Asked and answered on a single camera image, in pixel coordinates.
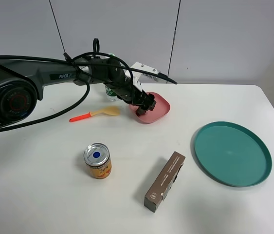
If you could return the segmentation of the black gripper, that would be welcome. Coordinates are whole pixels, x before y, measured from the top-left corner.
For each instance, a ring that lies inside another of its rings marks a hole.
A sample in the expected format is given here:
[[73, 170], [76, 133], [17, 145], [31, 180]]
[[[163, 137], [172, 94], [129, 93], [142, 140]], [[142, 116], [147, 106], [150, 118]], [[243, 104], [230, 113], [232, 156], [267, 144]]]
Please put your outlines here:
[[143, 89], [139, 90], [131, 81], [110, 82], [110, 89], [125, 103], [138, 106], [138, 109], [135, 111], [137, 116], [141, 116], [147, 111], [153, 111], [155, 108], [155, 96], [151, 93], [146, 93]]

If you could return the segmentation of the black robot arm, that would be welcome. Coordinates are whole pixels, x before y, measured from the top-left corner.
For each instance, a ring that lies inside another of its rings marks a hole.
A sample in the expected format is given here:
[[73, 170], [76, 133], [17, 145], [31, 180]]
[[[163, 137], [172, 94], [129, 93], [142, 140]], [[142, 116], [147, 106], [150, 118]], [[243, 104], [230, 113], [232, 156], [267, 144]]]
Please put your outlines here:
[[64, 60], [28, 56], [0, 56], [0, 132], [42, 123], [66, 113], [62, 110], [48, 117], [26, 122], [46, 86], [74, 83], [89, 88], [104, 84], [125, 103], [137, 107], [142, 115], [155, 108], [151, 94], [133, 83], [133, 69], [112, 55], [86, 53]]

